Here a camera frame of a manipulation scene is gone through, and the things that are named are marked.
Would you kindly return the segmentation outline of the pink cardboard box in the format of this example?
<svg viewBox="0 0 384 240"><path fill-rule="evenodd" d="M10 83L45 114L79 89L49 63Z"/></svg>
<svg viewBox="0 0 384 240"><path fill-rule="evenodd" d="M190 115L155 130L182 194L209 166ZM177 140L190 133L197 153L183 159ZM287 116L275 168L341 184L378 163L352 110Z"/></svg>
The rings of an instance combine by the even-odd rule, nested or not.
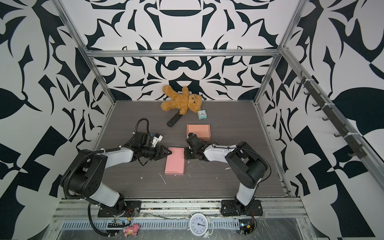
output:
<svg viewBox="0 0 384 240"><path fill-rule="evenodd" d="M185 171L185 149L184 148L169 148L172 152L167 156L165 174L182 176Z"/></svg>

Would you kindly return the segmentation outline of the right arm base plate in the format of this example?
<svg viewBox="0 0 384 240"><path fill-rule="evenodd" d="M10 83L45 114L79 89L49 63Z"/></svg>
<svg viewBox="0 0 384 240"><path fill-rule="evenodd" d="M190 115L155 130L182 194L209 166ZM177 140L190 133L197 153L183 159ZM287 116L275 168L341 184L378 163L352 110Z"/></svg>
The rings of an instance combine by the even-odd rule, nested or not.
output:
<svg viewBox="0 0 384 240"><path fill-rule="evenodd" d="M256 216L260 217L264 211L259 200L252 200L244 206L238 200L222 200L221 215L223 216Z"/></svg>

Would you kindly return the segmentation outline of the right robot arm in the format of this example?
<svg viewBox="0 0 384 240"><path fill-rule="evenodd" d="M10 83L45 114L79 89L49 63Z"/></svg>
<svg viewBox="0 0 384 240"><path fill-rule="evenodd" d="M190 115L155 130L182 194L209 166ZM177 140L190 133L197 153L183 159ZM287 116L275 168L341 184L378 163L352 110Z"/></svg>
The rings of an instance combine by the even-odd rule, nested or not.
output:
<svg viewBox="0 0 384 240"><path fill-rule="evenodd" d="M186 142L200 161L228 164L240 182L235 203L242 208L250 206L259 183L270 170L269 163L246 142L233 146L209 145L194 133L188 134Z"/></svg>

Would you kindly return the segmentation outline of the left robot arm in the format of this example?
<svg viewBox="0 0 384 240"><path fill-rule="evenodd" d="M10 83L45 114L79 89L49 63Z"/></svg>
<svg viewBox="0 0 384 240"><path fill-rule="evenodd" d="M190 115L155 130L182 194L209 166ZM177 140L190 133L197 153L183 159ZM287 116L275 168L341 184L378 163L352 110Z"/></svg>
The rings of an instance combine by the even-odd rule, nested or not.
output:
<svg viewBox="0 0 384 240"><path fill-rule="evenodd" d="M107 168L141 158L157 161L172 154L167 147L154 144L149 133L136 132L127 144L114 149L81 150L61 178L66 199L84 199L109 208L124 207L124 196L105 185Z"/></svg>

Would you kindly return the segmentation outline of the salmon cardboard box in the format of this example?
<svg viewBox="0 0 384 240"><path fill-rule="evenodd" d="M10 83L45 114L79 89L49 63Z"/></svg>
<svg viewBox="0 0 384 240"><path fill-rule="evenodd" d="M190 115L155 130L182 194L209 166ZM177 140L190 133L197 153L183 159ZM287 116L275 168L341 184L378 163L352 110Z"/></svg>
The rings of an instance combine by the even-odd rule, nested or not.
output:
<svg viewBox="0 0 384 240"><path fill-rule="evenodd" d="M197 135L199 139L207 142L211 139L210 125L187 125L187 136L191 133Z"/></svg>

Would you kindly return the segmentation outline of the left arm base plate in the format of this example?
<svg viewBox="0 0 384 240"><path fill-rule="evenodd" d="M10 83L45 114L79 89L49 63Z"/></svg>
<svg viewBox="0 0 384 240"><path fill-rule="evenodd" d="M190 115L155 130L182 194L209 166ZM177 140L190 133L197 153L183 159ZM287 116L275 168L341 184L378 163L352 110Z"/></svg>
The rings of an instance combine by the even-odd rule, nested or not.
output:
<svg viewBox="0 0 384 240"><path fill-rule="evenodd" d="M115 218L123 217L129 218L134 215L138 215L141 211L141 201L122 201L117 202L113 207L108 207L106 205L101 205L98 212L99 218Z"/></svg>

